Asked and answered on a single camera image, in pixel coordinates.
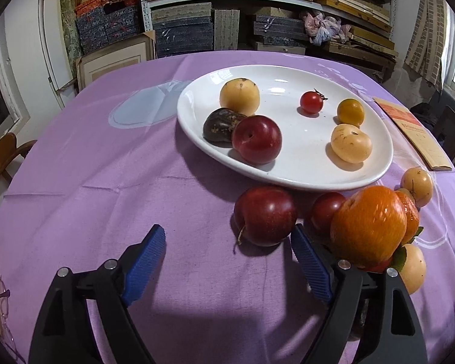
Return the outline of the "dark wrinkled passion fruit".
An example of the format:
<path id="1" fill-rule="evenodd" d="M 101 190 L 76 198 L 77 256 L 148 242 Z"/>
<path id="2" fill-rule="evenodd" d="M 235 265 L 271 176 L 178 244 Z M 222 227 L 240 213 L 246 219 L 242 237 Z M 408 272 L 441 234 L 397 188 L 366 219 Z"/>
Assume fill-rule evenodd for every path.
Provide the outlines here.
<path id="1" fill-rule="evenodd" d="M 237 113 L 232 109 L 216 109 L 204 122 L 204 139 L 212 143 L 231 144 L 234 129 L 245 118 L 245 114 Z"/>

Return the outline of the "yellow loquat fruit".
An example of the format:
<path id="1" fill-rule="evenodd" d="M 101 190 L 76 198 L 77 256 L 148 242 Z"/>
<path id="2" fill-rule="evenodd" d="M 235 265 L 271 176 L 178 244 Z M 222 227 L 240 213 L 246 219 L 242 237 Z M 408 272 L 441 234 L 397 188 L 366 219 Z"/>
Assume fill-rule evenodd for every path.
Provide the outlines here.
<path id="1" fill-rule="evenodd" d="M 221 89 L 219 103 L 223 108 L 250 116 L 260 107 L 260 91 L 258 86 L 247 78 L 232 79 Z"/>

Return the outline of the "checkered curtain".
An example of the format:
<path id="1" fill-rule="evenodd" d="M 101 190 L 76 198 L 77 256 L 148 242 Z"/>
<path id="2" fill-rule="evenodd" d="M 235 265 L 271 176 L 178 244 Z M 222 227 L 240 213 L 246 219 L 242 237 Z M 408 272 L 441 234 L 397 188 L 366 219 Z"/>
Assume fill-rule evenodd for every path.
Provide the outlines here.
<path id="1" fill-rule="evenodd" d="M 446 40 L 444 0 L 420 0 L 405 64 L 441 91 L 441 58 Z"/>

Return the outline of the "dark red plum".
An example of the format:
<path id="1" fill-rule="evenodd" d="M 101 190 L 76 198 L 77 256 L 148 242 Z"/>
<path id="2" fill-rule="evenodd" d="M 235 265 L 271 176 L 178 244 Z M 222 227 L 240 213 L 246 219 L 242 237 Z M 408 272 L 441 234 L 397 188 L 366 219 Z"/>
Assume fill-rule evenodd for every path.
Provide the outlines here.
<path id="1" fill-rule="evenodd" d="M 232 148 L 252 164 L 271 163 L 281 152 L 282 144 L 278 125 L 262 115 L 244 118 L 232 133 Z"/>
<path id="2" fill-rule="evenodd" d="M 273 247 L 291 233 L 298 211 L 288 191 L 275 186 L 253 187 L 236 201 L 233 219 L 238 245 L 246 240 L 258 247 Z"/>

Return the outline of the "pale yellow loquat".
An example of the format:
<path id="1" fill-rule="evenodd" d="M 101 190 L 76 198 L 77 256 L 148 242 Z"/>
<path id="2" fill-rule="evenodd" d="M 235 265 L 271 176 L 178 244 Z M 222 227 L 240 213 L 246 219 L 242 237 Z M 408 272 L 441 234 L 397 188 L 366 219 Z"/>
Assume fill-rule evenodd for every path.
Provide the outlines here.
<path id="1" fill-rule="evenodd" d="M 417 207 L 426 206 L 433 196 L 433 182 L 430 174 L 419 167 L 409 168 L 400 181 L 401 188 L 409 191 Z"/>

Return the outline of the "metal storage shelf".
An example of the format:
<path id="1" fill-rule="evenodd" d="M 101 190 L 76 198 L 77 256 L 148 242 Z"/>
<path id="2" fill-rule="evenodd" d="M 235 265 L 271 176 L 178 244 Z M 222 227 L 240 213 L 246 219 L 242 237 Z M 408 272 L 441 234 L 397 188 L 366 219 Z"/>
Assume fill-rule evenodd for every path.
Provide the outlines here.
<path id="1" fill-rule="evenodd" d="M 395 0 L 72 0 L 83 53 L 154 30 L 157 53 L 255 50 L 346 62 L 383 74 L 396 63 Z M 351 25 L 345 44 L 310 42 L 303 15 L 322 12 Z"/>

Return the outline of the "small yellow loquat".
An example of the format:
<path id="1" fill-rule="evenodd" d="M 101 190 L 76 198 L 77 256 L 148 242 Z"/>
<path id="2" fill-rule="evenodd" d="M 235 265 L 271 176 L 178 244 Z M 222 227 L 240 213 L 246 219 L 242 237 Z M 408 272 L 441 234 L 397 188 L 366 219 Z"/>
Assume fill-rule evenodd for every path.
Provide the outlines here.
<path id="1" fill-rule="evenodd" d="M 408 294 L 412 295 L 423 286 L 426 278 L 426 261 L 418 246 L 405 244 L 403 249 L 406 250 L 406 260 L 399 274 Z"/>

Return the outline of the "small yellow tomato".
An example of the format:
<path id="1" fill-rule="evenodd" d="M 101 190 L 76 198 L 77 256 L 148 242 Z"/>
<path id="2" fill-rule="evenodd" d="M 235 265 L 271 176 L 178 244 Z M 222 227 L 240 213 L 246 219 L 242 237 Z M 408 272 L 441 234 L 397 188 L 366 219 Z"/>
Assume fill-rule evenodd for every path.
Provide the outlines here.
<path id="1" fill-rule="evenodd" d="M 339 123 L 360 127 L 365 119 L 364 108 L 356 99 L 344 99 L 337 107 L 337 119 Z"/>

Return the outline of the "framed picture in cardboard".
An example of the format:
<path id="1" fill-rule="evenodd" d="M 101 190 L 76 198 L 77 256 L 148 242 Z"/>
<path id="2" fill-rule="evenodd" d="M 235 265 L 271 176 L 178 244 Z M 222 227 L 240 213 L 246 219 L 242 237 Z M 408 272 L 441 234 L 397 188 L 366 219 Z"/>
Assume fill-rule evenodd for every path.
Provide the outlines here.
<path id="1" fill-rule="evenodd" d="M 76 63 L 79 91 L 109 72 L 155 58 L 157 53 L 154 30 L 82 56 Z"/>

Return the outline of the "small red cherry tomato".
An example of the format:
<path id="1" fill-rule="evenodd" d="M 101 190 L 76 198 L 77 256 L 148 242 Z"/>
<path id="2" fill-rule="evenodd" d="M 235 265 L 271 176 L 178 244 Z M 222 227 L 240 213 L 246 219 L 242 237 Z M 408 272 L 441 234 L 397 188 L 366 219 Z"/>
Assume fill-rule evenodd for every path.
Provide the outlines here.
<path id="1" fill-rule="evenodd" d="M 302 95 L 300 98 L 300 107 L 309 115 L 317 114 L 323 108 L 326 100 L 327 98 L 324 95 L 314 89 Z"/>

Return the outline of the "large yellow loquat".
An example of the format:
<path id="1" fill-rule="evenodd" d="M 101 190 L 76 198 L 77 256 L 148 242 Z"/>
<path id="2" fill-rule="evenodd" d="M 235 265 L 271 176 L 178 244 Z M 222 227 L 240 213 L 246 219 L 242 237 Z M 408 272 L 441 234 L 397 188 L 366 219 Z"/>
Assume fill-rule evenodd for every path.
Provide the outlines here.
<path id="1" fill-rule="evenodd" d="M 332 131 L 330 146 L 341 160 L 352 164 L 364 162 L 372 153 L 372 140 L 368 134 L 346 123 Z"/>

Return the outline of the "pink crumpled cloth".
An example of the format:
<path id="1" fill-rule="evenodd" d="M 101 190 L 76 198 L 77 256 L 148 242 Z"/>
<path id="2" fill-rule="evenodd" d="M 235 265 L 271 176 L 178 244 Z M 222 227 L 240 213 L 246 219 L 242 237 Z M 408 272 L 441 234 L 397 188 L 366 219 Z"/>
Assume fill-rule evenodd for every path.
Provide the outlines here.
<path id="1" fill-rule="evenodd" d="M 345 44 L 349 39 L 351 25 L 343 24 L 341 19 L 325 16 L 322 12 L 305 13 L 302 17 L 304 28 L 310 42 L 315 46 L 334 41 Z"/>

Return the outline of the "purple tablecloth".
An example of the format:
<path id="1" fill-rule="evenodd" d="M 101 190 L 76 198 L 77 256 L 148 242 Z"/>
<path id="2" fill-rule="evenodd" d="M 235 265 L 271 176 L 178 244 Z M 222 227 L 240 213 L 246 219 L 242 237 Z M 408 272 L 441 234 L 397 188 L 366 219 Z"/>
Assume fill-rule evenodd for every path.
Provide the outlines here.
<path id="1" fill-rule="evenodd" d="M 284 53 L 224 51 L 143 62 L 81 91 L 43 131 L 0 205 L 7 326 L 27 356 L 57 270 L 97 269 L 163 226 L 163 263 L 130 308 L 159 363 L 298 363 L 325 306 L 284 244 L 235 246 L 236 199 L 254 182 L 199 150 L 173 91 L 224 67 L 313 72 L 364 100 L 390 94 L 358 70 Z"/>

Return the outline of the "brown paper envelope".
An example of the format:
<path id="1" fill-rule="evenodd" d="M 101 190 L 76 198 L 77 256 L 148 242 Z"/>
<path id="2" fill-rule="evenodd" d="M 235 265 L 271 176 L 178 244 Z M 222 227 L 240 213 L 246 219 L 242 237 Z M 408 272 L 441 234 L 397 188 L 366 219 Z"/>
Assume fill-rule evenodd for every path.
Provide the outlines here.
<path id="1" fill-rule="evenodd" d="M 432 171 L 451 171 L 453 164 L 431 132 L 403 105 L 374 97 L 373 100 L 400 129 Z"/>

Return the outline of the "orange mandarin with leaf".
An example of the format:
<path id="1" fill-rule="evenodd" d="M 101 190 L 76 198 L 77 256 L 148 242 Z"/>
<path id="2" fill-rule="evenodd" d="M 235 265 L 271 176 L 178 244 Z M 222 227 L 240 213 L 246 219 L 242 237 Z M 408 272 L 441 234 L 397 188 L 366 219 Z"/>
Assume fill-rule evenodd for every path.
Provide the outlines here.
<path id="1" fill-rule="evenodd" d="M 401 241 L 401 244 L 404 245 L 406 243 L 409 243 L 417 233 L 420 222 L 419 213 L 415 201 L 410 194 L 408 194 L 403 189 L 397 190 L 395 194 L 398 196 L 403 205 L 403 210 L 405 212 L 407 220 L 406 232 Z"/>

